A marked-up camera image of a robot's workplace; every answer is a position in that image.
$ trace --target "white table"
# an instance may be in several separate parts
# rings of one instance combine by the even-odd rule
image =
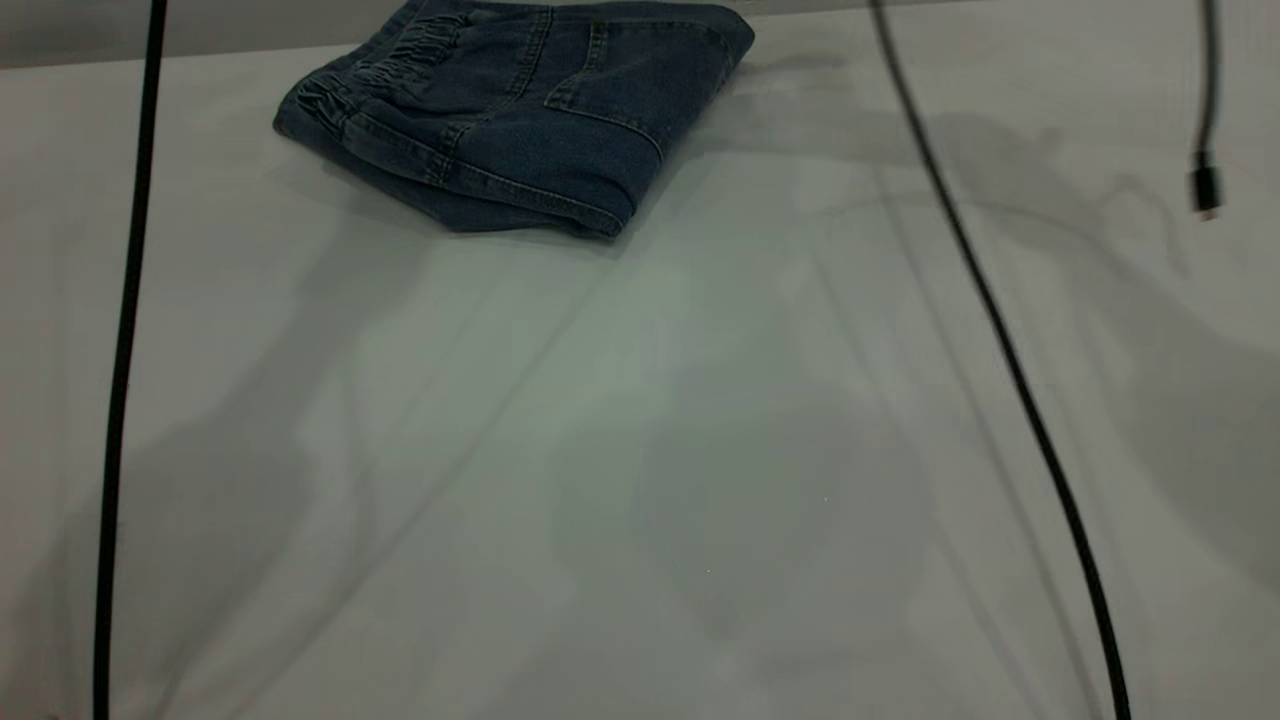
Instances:
[[[1135,716],[1268,716],[1280,27],[1228,9],[1228,208],[1201,224],[1193,8],[1120,5],[896,17]],[[1110,715],[1052,488],[868,17],[753,23],[613,249],[449,234],[273,135],[340,49],[165,63],[118,717]],[[0,74],[6,719],[88,716],[140,74]]]

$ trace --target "blue denim shorts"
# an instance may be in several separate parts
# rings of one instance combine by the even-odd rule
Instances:
[[[754,38],[716,5],[410,0],[275,129],[454,231],[614,237]]]

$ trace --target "back pocket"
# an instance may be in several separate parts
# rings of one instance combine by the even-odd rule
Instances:
[[[732,69],[728,44],[698,23],[591,20],[582,69],[559,83],[548,108],[630,128],[667,154]]]

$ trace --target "hanging cable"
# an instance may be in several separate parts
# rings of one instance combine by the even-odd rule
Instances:
[[[93,605],[93,720],[108,720],[111,714],[111,606],[115,594],[115,534],[120,510],[124,407],[129,393],[133,331],[138,319],[138,291],[142,284],[142,249],[147,234],[147,205],[151,199],[151,155],[155,147],[166,6],[166,0],[151,0],[147,51],[142,65],[138,155],[133,169],[133,214],[129,218],[120,323],[115,336],[115,366],[111,372],[111,400],[106,415],[102,515],[97,538],[97,593]]]
[[[1079,557],[1080,568],[1084,571],[1084,583],[1089,591],[1089,601],[1093,605],[1093,618],[1097,621],[1098,638],[1102,642],[1102,652],[1107,662],[1107,676],[1111,680],[1111,700],[1115,706],[1115,720],[1130,720],[1129,689],[1125,684],[1124,666],[1120,662],[1120,646],[1116,642],[1115,629],[1111,624],[1111,610],[1107,607],[1106,592],[1102,589],[1102,578],[1098,574],[1098,566],[1093,559],[1093,550],[1089,547],[1089,537],[1084,530],[1084,521],[1080,519],[1080,510],[1075,503],[1075,495],[1071,492],[1071,487],[1068,483],[1066,471],[1062,469],[1062,462],[1059,460],[1053,439],[1044,424],[1039,405],[1036,402],[1036,396],[1032,393],[1030,383],[1027,380],[1027,373],[1023,370],[1023,363],[1018,359],[1018,350],[1014,346],[1014,340],[1009,333],[1007,324],[1000,311],[1000,305],[996,302],[996,296],[992,292],[991,286],[987,282],[986,272],[982,269],[978,256],[973,250],[973,243],[969,240],[969,232],[965,229],[964,220],[956,208],[956,201],[951,195],[951,188],[943,178],[942,169],[934,156],[933,146],[931,145],[928,133],[924,129],[924,120],[920,118],[911,88],[906,82],[906,74],[902,70],[901,60],[897,55],[897,46],[893,42],[893,33],[888,24],[888,14],[884,12],[884,1],[870,0],[870,8],[872,15],[876,20],[876,35],[879,40],[881,53],[884,56],[884,65],[888,68],[890,77],[893,81],[893,87],[897,91],[899,101],[902,105],[902,113],[906,115],[908,124],[911,128],[911,136],[915,140],[920,161],[924,164],[924,169],[929,176],[929,182],[933,184],[933,191],[938,197],[938,202],[942,205],[947,224],[951,227],[951,234],[955,237],[956,245],[960,247],[960,255],[964,256],[965,266],[968,266],[969,275],[973,278],[973,283],[978,290],[982,305],[987,310],[987,318],[991,320],[992,331],[996,333],[1001,355],[1004,355],[1005,359],[1005,366],[1009,369],[1009,375],[1014,382],[1015,389],[1018,391],[1018,398],[1021,401],[1027,421],[1030,424],[1032,432],[1036,436],[1036,442],[1039,445],[1044,465],[1048,468],[1048,474],[1053,480],[1053,489],[1057,491],[1059,502],[1062,505],[1062,514],[1066,516],[1066,524],[1071,530],[1071,541],[1075,544],[1075,553]]]
[[[1217,0],[1201,0],[1201,31],[1203,33],[1204,88],[1201,92],[1199,129],[1192,152],[1192,201],[1196,211],[1206,220],[1217,217],[1222,206],[1222,188],[1213,167],[1213,129],[1217,123],[1217,104],[1221,96],[1219,76],[1222,69],[1222,51],[1219,46]]]

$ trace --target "gray wall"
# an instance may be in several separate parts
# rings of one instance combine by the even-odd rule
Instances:
[[[865,0],[721,0],[742,14]],[[892,4],[945,0],[891,0]],[[169,0],[166,55],[360,42],[403,0]],[[141,58],[150,0],[0,0],[0,68]]]

